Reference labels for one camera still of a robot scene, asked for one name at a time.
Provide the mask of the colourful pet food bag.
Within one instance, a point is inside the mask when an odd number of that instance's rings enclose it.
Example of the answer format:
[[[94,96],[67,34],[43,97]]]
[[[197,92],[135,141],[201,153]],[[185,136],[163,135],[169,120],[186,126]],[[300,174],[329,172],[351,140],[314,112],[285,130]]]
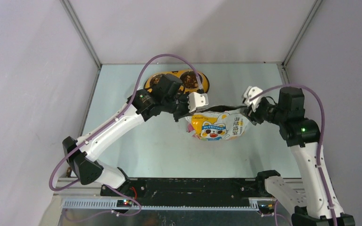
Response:
[[[187,132],[202,141],[232,140],[252,125],[243,114],[245,107],[217,105],[187,116]]]

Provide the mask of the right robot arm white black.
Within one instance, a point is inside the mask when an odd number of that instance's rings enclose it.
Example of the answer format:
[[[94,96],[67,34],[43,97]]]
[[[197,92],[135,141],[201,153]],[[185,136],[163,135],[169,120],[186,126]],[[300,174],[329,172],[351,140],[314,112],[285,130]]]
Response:
[[[279,85],[279,99],[269,103],[265,91],[249,87],[243,95],[247,118],[253,124],[268,122],[279,127],[301,175],[304,193],[285,184],[275,170],[257,174],[258,195],[272,195],[291,216],[294,226],[353,226],[355,220],[340,205],[323,155],[325,125],[305,117],[303,85]]]

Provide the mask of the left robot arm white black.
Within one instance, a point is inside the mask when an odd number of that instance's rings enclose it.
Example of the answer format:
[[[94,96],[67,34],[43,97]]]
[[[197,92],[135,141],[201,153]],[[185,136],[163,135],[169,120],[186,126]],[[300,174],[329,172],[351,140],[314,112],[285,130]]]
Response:
[[[181,87],[180,78],[165,74],[153,87],[135,90],[120,111],[90,133],[77,139],[66,137],[62,141],[65,161],[74,171],[77,182],[106,184],[117,195],[127,195],[130,183],[124,171],[119,167],[104,166],[98,159],[116,140],[153,116],[169,113],[179,121],[192,113],[195,110],[192,107],[194,93],[181,91]]]

